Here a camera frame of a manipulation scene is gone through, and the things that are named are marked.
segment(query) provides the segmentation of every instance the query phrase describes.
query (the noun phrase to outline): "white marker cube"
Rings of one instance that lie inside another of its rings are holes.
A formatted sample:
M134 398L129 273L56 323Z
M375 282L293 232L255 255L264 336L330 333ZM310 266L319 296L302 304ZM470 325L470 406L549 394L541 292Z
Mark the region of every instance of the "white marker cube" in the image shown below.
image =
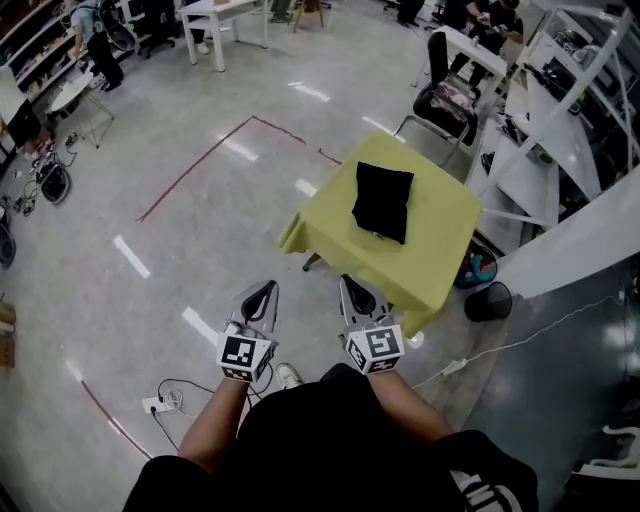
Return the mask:
M362 374L392 370L404 355L400 326L351 332L346 351Z
M270 340L220 334L216 363L229 379L258 382L276 346L277 343Z

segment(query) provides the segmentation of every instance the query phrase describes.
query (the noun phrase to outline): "white table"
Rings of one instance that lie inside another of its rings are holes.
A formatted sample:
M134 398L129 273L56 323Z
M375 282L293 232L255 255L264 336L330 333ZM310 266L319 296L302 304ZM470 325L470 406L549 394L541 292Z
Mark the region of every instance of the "white table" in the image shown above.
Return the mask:
M502 82L503 78L507 75L507 63L506 61L496 55L495 53L490 52L484 46L480 44L473 44L473 40L469 37L465 36L462 32L458 32L457 30L452 29L451 27L440 27L437 30L434 30L433 33L443 32L447 38L447 50L453 49L459 53L462 53L469 57L473 62L477 62L485 69L493 73L493 80L489 83L489 87L482 94L480 101L478 102L478 106L485 104L488 101L489 93L494 91L500 82ZM417 87L418 82L420 81L420 77L424 73L425 68L429 64L429 52L427 51L427 58L424 61L424 64L420 67L420 71L418 72L418 76L415 79L415 82L411 84L412 87Z
M88 88L89 84L91 83L91 80L93 80L93 73L91 71L87 71L86 73L80 75L78 78L76 78L72 82L65 83L62 86L62 91L60 91L60 94L56 96L56 99L53 100L53 103L51 104L51 112L59 112L61 110L65 110L76 99L85 97L89 101L91 101L91 103L93 103L95 106L97 106L100 110L105 112L110 118L109 125L105 128L104 132L102 132L102 137L104 137L104 134L109 129L109 126L111 125L115 117L107 109L107 107L105 107L102 103L98 101L95 95ZM87 120L89 123L89 130L85 133L82 130L82 124L80 120L78 120L78 126L76 128L76 131L78 132L78 135L82 140L89 140L89 142L93 144L97 149L100 147L100 141L102 140L102 137L98 139L98 136L96 134L96 129L100 125L94 128L90 115L87 116Z
M224 71L224 56L222 55L222 41L220 38L220 23L231 21L233 40L239 41L238 17L256 10L253 5L255 0L231 0L225 4L214 5L213 0L200 0L180 9L184 33L189 47L191 64L196 63L196 49L193 43L192 29L210 30L213 36L213 50L218 71ZM262 0L262 47L267 48L267 26L269 24L269 2ZM190 20L190 17L204 17Z

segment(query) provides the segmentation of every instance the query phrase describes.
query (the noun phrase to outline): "folded black garment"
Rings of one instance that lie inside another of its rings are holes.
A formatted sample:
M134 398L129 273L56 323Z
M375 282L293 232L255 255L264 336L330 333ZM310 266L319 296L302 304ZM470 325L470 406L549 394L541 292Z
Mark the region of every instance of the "folded black garment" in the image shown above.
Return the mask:
M358 199L352 213L358 226L404 244L413 173L358 162L356 177Z

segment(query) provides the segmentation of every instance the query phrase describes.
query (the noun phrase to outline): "yellow-green tablecloth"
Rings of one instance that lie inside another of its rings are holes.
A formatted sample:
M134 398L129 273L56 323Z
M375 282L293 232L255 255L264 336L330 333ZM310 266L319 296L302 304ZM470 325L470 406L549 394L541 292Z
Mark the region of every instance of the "yellow-green tablecloth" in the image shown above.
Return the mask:
M358 162L414 173L404 245L356 224ZM376 286L403 310L403 333L413 337L444 304L480 208L480 199L436 164L374 132L295 216L278 245L285 253L316 252L331 267Z

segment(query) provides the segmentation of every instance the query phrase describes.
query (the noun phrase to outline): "office chair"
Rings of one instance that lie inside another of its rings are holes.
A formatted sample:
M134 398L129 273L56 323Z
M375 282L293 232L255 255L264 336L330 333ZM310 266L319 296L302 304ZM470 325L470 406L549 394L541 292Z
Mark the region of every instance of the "office chair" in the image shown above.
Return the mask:
M140 22L140 30L143 33L151 34L149 38L149 46L147 46L147 55L145 58L151 57L151 52L158 46L168 44L174 48L176 43L169 39L169 35L175 36L175 12L173 1L169 0L143 0L142 10L144 18ZM166 22L162 23L162 15L166 16Z
M480 98L480 91L449 71L447 38L443 32L431 35L428 49L431 83L420 91L413 103L415 115L406 116L393 135L395 137L405 123L412 120L447 140L455 137L453 149L444 162L438 164L445 166L461 142L470 146L475 139L478 116L474 109Z

